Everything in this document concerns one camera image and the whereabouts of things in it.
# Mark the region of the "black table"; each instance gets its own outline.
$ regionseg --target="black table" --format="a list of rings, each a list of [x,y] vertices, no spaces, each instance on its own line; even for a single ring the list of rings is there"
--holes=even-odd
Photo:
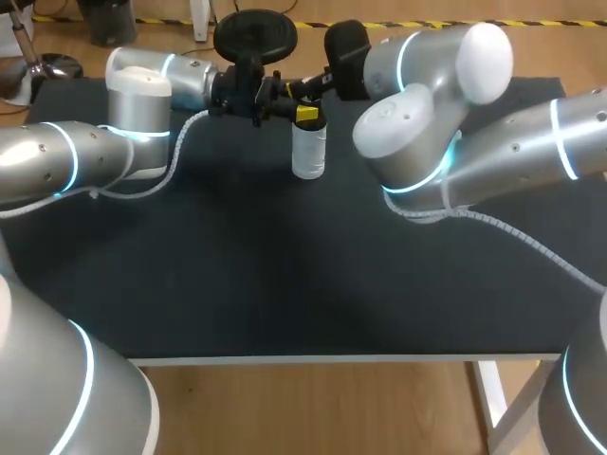
[[[514,80],[463,132],[559,96],[558,80]],[[2,222],[21,279],[130,358],[560,352],[599,297],[492,227],[391,213],[351,138],[369,102],[325,104],[322,178],[291,174],[287,122],[207,118],[164,191],[81,194]],[[106,105],[103,81],[49,82],[28,122],[105,123]],[[190,114],[173,112],[174,140]],[[607,282],[601,178],[476,209]]]

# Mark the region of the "white cable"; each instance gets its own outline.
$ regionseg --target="white cable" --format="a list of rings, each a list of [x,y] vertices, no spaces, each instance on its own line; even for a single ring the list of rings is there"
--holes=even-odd
[[[449,200],[448,200],[449,197],[448,197],[447,193],[446,193],[446,196],[444,195],[443,197],[444,198],[447,197],[446,205],[451,206],[449,204]],[[484,213],[479,213],[477,211],[468,210],[468,208],[452,208],[452,209],[440,209],[440,210],[428,210],[428,211],[405,210],[405,209],[401,209],[400,207],[397,207],[387,192],[384,192],[384,200],[386,201],[386,204],[388,205],[388,207],[394,213],[397,213],[400,216],[404,216],[405,218],[407,218],[411,221],[416,221],[417,223],[419,223],[421,220],[427,220],[427,219],[433,219],[434,221],[438,221],[438,220],[446,218],[446,217],[469,218],[470,220],[476,220],[476,221],[480,221],[481,223],[486,223],[490,226],[498,228],[498,229],[516,237],[523,243],[531,246],[533,249],[535,249],[536,251],[541,253],[543,256],[548,258],[554,264],[556,264],[560,268],[562,268],[565,272],[567,272],[573,278],[584,283],[586,286],[588,286],[590,289],[592,289],[596,293],[603,295],[603,294],[605,294],[605,291],[607,290],[607,288],[605,288],[605,286],[603,286],[599,282],[596,282],[592,278],[588,277],[587,275],[585,275],[584,273],[579,271],[577,268],[572,266],[561,256],[559,256],[554,251],[552,251],[552,250],[548,249],[547,247],[545,247],[544,245],[542,245],[540,242],[535,240],[530,235],[525,234],[521,230],[516,229],[514,226],[511,226],[508,223],[505,223],[493,216],[485,215]]]
[[[98,194],[101,194],[102,196],[112,197],[114,199],[139,199],[140,197],[149,196],[150,194],[154,194],[155,192],[162,190],[171,181],[171,179],[173,178],[173,174],[175,173],[175,170],[177,169],[177,163],[179,161],[179,154],[181,152],[181,144],[183,143],[183,139],[185,138],[186,134],[188,133],[188,130],[197,120],[207,116],[208,114],[209,114],[209,111],[201,111],[197,114],[194,114],[190,118],[188,118],[188,120],[185,122],[185,124],[183,125],[183,128],[181,128],[181,131],[179,132],[179,136],[177,136],[177,141],[175,143],[175,151],[173,152],[173,160],[171,161],[171,166],[169,167],[169,171],[164,176],[164,178],[160,181],[160,183],[158,183],[156,186],[154,186],[151,189],[146,190],[146,191],[134,192],[131,194],[113,192],[113,191],[108,191],[105,189],[99,189],[99,190],[94,189],[93,191],[90,192],[91,197],[96,199]]]
[[[207,114],[208,114],[208,111],[199,112],[199,113],[191,116],[190,118],[188,118],[188,120],[185,122],[185,124],[183,125],[183,128],[181,128],[181,131],[179,132],[179,136],[177,137],[177,141],[175,143],[175,151],[173,153],[173,160],[171,161],[171,166],[169,167],[169,171],[167,172],[165,177],[162,179],[162,181],[160,183],[158,183],[156,186],[152,187],[151,189],[149,189],[147,191],[143,191],[143,192],[136,192],[133,194],[121,194],[119,192],[111,192],[111,191],[107,191],[105,189],[97,189],[97,188],[93,188],[93,187],[77,188],[75,190],[59,192],[52,196],[46,197],[45,199],[41,199],[40,201],[33,202],[31,204],[28,204],[23,207],[19,207],[17,209],[2,210],[2,211],[0,211],[0,219],[8,219],[8,218],[14,218],[17,216],[25,215],[26,213],[30,213],[37,209],[41,209],[42,207],[45,207],[49,204],[60,201],[62,199],[66,199],[66,197],[73,196],[74,194],[78,194],[81,192],[89,192],[90,196],[93,197],[94,199],[96,199],[99,194],[102,194],[107,197],[116,198],[116,199],[138,199],[140,197],[149,196],[150,194],[153,194],[157,191],[162,190],[173,178],[173,174],[175,173],[175,169],[177,167],[177,162],[179,160],[181,144],[183,143],[183,139],[184,139],[185,135],[188,133],[188,130],[190,129],[190,127],[193,125],[193,123],[195,121],[197,121],[200,118],[205,117]],[[110,183],[108,185],[108,187],[114,185],[117,182],[118,182],[118,179],[115,180],[114,182]]]
[[[26,213],[30,213],[31,211],[41,209],[42,207],[45,207],[48,204],[52,204],[53,202],[57,202],[62,199],[66,199],[66,197],[68,197],[68,196],[73,196],[74,194],[78,194],[79,192],[86,192],[86,191],[91,191],[91,190],[93,190],[93,188],[91,188],[91,187],[77,188],[75,190],[69,190],[66,192],[57,193],[53,196],[49,196],[45,199],[41,199],[40,201],[33,202],[31,204],[20,207],[18,209],[3,210],[3,211],[0,211],[0,219],[14,218],[16,216],[25,215]]]

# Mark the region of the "wooden floor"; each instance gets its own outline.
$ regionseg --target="wooden floor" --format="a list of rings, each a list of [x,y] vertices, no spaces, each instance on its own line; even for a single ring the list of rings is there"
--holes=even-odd
[[[58,2],[40,1],[40,10]],[[141,17],[186,19],[188,1],[138,0]],[[290,0],[242,0],[241,8],[285,9]],[[231,0],[215,0],[221,17]],[[66,13],[74,14],[70,4]],[[300,0],[299,21],[604,19],[602,0]],[[370,30],[373,42],[414,30]],[[512,27],[515,73],[559,76],[569,94],[607,81],[607,28]],[[183,52],[195,45],[189,27],[141,27],[138,46]],[[300,30],[299,47],[275,65],[286,77],[316,74],[325,63],[323,30]],[[103,74],[108,49],[89,45],[84,25],[36,27],[39,52],[76,57],[87,76]],[[225,66],[217,55],[200,52]],[[12,108],[0,106],[3,112]],[[0,117],[21,124],[25,114]],[[533,363],[505,362],[511,399]],[[466,365],[459,362],[397,365],[308,365],[147,369],[161,406],[159,455],[230,454],[467,454],[484,453]],[[533,455],[533,440],[518,452]]]

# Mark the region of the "small bottle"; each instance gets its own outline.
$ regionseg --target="small bottle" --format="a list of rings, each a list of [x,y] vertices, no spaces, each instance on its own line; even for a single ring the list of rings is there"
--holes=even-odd
[[[324,172],[326,119],[320,107],[299,106],[293,123],[292,170],[304,180],[318,178]]]

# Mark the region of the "glowing light ring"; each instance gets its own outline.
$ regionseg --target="glowing light ring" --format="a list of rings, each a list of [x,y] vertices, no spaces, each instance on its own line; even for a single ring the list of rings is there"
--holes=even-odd
[[[410,192],[410,191],[413,191],[413,190],[417,190],[418,188],[421,188],[424,185],[426,185],[427,183],[431,182],[443,170],[448,169],[449,166],[451,165],[451,158],[452,158],[452,155],[453,155],[453,149],[455,148],[455,143],[457,142],[457,140],[460,137],[461,137],[461,135],[459,135],[457,133],[455,134],[455,136],[451,140],[451,143],[449,144],[449,147],[447,148],[447,151],[445,152],[445,155],[443,156],[443,159],[441,159],[440,164],[438,165],[438,167],[430,175],[428,175],[426,178],[424,178],[421,182],[417,182],[416,184],[411,185],[410,187],[401,188],[399,190],[394,190],[394,189],[386,188],[386,187],[381,187],[381,188],[383,188],[384,191],[386,191],[386,192],[388,192],[390,194],[403,194],[405,192]]]
[[[171,54],[164,61],[164,65],[162,66],[162,69],[160,70],[160,76],[162,76],[163,78],[167,77],[167,71],[169,70],[169,65],[171,64],[171,62],[173,61],[174,58],[175,58],[175,54]]]
[[[72,176],[69,179],[69,182],[67,182],[67,185],[65,186],[65,188],[63,188],[61,191],[59,191],[59,193],[61,193],[61,192],[67,191],[70,188],[72,188],[72,185],[74,185],[74,182],[76,181],[76,176],[78,175],[78,154],[76,153],[76,145],[74,145],[74,141],[71,139],[69,134],[66,133],[65,130],[61,126],[56,125],[55,123],[51,123],[49,121],[43,121],[42,124],[52,126],[57,131],[59,131],[59,133],[61,133],[61,135],[67,141],[67,145],[69,146],[69,151],[72,153],[72,160],[74,163],[73,169],[72,169]]]
[[[163,131],[160,133],[144,133],[141,131],[128,131],[121,130],[120,128],[116,128],[115,126],[110,125],[99,125],[98,128],[105,128],[108,131],[114,133],[115,135],[119,135],[122,137],[128,137],[130,139],[150,139],[155,137],[167,137],[171,132]]]
[[[607,448],[600,443],[600,441],[595,437],[594,434],[590,431],[590,429],[584,424],[583,420],[581,420],[581,416],[579,415],[578,410],[576,409],[576,405],[573,403],[573,398],[571,398],[571,392],[569,391],[569,383],[567,382],[567,355],[569,354],[569,348],[565,351],[565,357],[562,360],[562,386],[565,389],[565,396],[567,397],[567,403],[569,404],[569,408],[573,413],[573,416],[576,418],[579,427],[584,432],[584,434],[590,439],[592,444],[600,451],[600,453],[607,455]]]
[[[74,327],[78,330],[80,335],[83,338],[84,348],[86,350],[86,376],[84,377],[84,386],[83,393],[80,397],[80,401],[78,402],[78,406],[74,411],[74,415],[72,416],[72,420],[69,421],[67,428],[64,431],[63,436],[57,443],[57,445],[50,451],[49,455],[60,455],[69,440],[72,438],[74,433],[76,432],[76,428],[78,424],[83,418],[84,410],[86,409],[86,405],[88,404],[88,399],[91,396],[91,391],[93,390],[93,376],[95,375],[95,358],[93,356],[93,346],[91,344],[91,340],[86,334],[86,332],[74,321],[70,321]]]
[[[567,156],[567,152],[565,151],[565,144],[562,138],[561,126],[559,125],[559,112],[557,110],[557,101],[558,100],[550,101],[550,122],[552,123],[552,135],[554,136],[554,140],[557,143],[559,157],[561,158],[561,163],[562,166],[565,168],[567,176],[571,180],[578,180],[578,176],[571,167],[569,157]]]
[[[398,88],[400,89],[401,92],[405,89],[405,85],[402,82],[402,69],[401,69],[402,57],[405,54],[405,47],[407,47],[407,45],[411,42],[411,40],[414,38],[414,36],[417,35],[417,33],[419,33],[419,32],[417,31],[416,33],[411,35],[409,38],[407,38],[405,43],[400,48],[400,51],[398,51],[398,58],[396,59],[396,81],[398,82]]]

